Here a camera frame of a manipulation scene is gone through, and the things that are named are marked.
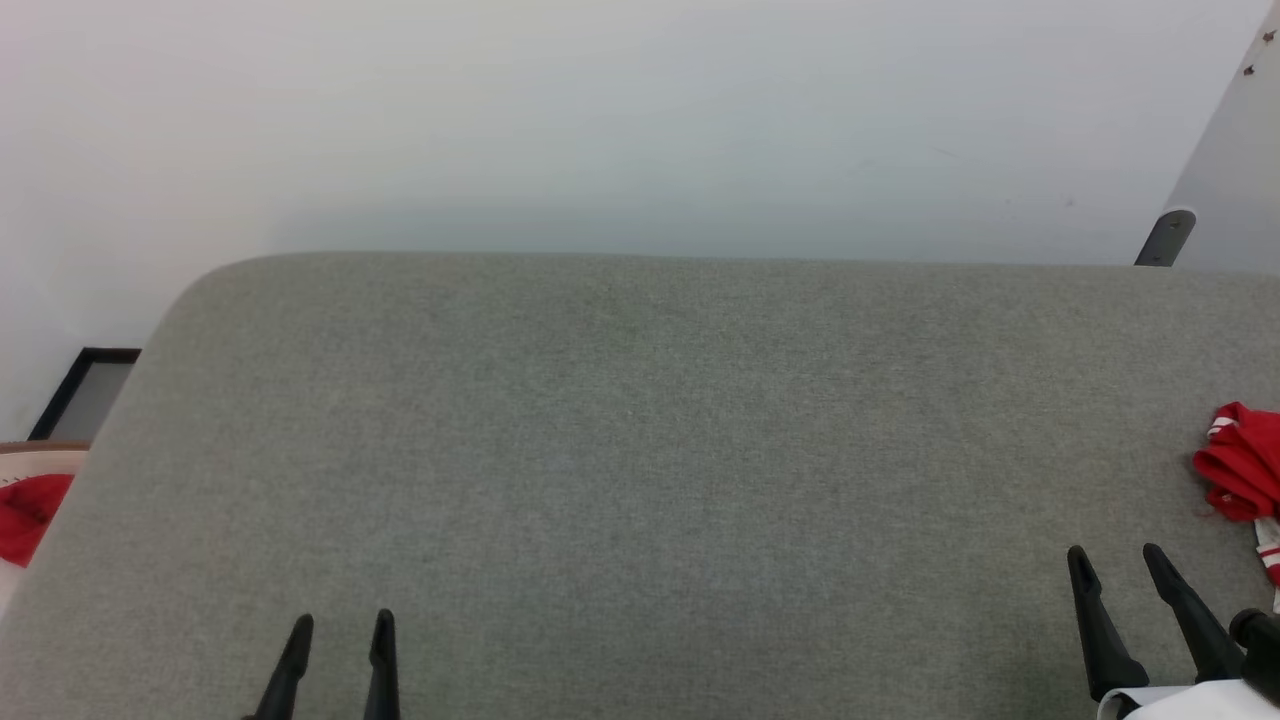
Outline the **red cloth in basket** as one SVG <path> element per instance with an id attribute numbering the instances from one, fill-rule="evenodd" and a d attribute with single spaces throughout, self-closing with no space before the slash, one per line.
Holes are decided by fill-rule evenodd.
<path id="1" fill-rule="evenodd" d="M 27 568 L 74 480 L 72 474 L 27 477 L 0 486 L 0 559 Z"/>

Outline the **red and white garment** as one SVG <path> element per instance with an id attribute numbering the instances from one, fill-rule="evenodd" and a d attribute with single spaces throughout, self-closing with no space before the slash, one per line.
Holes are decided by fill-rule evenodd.
<path id="1" fill-rule="evenodd" d="M 1192 466 L 1208 483 L 1206 501 L 1230 521 L 1253 527 L 1256 553 L 1280 614 L 1280 413 L 1231 402 L 1215 411 Z"/>

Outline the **dark grey metal leg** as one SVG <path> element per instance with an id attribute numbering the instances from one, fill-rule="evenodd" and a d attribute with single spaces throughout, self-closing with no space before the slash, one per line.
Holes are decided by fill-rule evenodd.
<path id="1" fill-rule="evenodd" d="M 1196 224 L 1197 215 L 1188 208 L 1174 208 L 1166 211 L 1153 224 L 1134 265 L 1172 266 Z"/>

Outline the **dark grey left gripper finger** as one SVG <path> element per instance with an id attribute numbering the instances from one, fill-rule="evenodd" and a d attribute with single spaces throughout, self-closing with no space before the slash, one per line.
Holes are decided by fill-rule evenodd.
<path id="1" fill-rule="evenodd" d="M 371 676 L 364 720 L 401 720 L 396 616 L 389 609 L 378 611 L 367 657 Z"/>
<path id="2" fill-rule="evenodd" d="M 298 616 L 255 711 L 244 720 L 293 720 L 301 679 L 308 666 L 314 637 L 314 616 Z"/>

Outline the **light grey slanted board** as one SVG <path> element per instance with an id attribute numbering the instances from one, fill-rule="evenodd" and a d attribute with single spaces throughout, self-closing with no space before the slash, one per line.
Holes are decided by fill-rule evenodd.
<path id="1" fill-rule="evenodd" d="M 1280 0 L 1167 204 L 1197 219 L 1176 269 L 1280 275 Z"/>

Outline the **black framed grey panel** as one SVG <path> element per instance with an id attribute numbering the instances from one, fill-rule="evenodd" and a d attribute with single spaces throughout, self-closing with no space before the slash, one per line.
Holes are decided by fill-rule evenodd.
<path id="1" fill-rule="evenodd" d="M 91 442 L 140 355 L 140 348 L 82 348 L 27 439 L 73 445 Z"/>

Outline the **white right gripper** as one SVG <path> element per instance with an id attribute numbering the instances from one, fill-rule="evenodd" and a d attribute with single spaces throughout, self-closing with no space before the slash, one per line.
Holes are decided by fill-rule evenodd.
<path id="1" fill-rule="evenodd" d="M 1073 546 L 1068 571 L 1089 697 L 1101 701 L 1097 720 L 1280 720 L 1280 705 L 1238 680 L 1242 648 L 1164 550 L 1144 544 L 1143 559 L 1176 619 L 1196 666 L 1196 684 L 1147 687 L 1149 676 L 1123 643 L 1087 552 Z"/>

